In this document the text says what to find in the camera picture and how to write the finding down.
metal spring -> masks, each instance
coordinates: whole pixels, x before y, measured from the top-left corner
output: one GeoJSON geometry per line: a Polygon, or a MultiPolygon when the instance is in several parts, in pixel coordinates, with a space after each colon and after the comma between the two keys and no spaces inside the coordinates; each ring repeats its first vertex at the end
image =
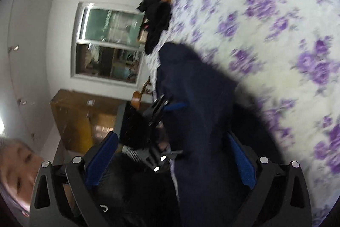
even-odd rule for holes
{"type": "Polygon", "coordinates": [[[131,147],[128,147],[128,146],[124,145],[123,149],[122,149],[122,153],[124,153],[125,155],[129,156],[132,161],[135,161],[135,162],[138,162],[138,163],[142,161],[140,159],[140,157],[138,156],[137,151],[131,149],[131,147]]]}

floral fabric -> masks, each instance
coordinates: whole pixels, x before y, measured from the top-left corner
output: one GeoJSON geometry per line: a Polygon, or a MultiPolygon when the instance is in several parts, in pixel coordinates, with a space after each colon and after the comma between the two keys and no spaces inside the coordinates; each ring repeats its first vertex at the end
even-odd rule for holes
{"type": "Polygon", "coordinates": [[[256,99],[286,163],[301,164],[318,226],[340,195],[340,0],[174,0],[147,56],[153,84],[167,41],[190,46],[256,99]]]}

window frame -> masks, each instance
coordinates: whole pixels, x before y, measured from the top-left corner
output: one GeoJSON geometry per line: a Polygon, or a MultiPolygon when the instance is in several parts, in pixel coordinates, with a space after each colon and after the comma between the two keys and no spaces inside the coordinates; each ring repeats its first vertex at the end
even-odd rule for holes
{"type": "Polygon", "coordinates": [[[71,78],[78,78],[83,80],[95,81],[95,82],[102,82],[102,83],[109,83],[114,85],[120,85],[125,87],[133,87],[137,88],[139,83],[139,78],[142,73],[142,68],[145,64],[144,59],[144,45],[140,44],[139,47],[127,46],[124,44],[113,43],[113,42],[103,42],[103,41],[96,41],[96,40],[87,40],[80,38],[80,31],[81,25],[83,22],[84,17],[84,10],[87,8],[93,9],[103,9],[103,10],[114,10],[119,12],[127,12],[131,14],[144,14],[141,13],[136,8],[129,6],[129,5],[122,5],[122,4],[114,4],[114,3],[93,3],[93,2],[79,2],[77,11],[75,14],[74,19],[74,28],[73,28],[73,35],[72,35],[72,46],[71,46],[71,78]],[[88,76],[81,73],[76,73],[76,54],[77,54],[77,44],[93,44],[96,46],[103,46],[103,47],[111,47],[116,49],[122,50],[130,50],[130,51],[138,51],[141,52],[141,58],[139,63],[138,74],[135,83],[129,83],[126,81],[119,81],[110,78],[104,78],[99,76],[88,76]]]}

wooden cabinet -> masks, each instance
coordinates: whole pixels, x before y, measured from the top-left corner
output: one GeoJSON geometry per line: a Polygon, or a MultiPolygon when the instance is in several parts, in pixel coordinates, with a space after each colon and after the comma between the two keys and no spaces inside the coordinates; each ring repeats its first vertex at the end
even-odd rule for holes
{"type": "Polygon", "coordinates": [[[115,126],[118,107],[125,100],[61,89],[50,105],[67,150],[85,154],[115,126]]]}

screw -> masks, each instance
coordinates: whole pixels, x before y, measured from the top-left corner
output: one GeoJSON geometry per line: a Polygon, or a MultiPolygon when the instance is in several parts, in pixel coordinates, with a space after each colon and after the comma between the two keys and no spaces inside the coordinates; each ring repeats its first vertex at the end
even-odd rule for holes
{"type": "Polygon", "coordinates": [[[269,162],[267,157],[260,157],[260,162],[263,164],[267,164],[269,162]]]}
{"type": "Polygon", "coordinates": [[[298,168],[300,166],[300,164],[297,161],[293,161],[292,166],[295,167],[295,168],[298,168]]]}
{"type": "Polygon", "coordinates": [[[41,166],[42,166],[42,167],[48,167],[49,164],[50,164],[49,161],[44,161],[44,162],[42,162],[41,166]]]}
{"type": "Polygon", "coordinates": [[[82,158],[79,157],[79,156],[74,157],[73,160],[72,160],[72,162],[73,162],[74,164],[79,164],[81,161],[82,161],[82,158]]]}

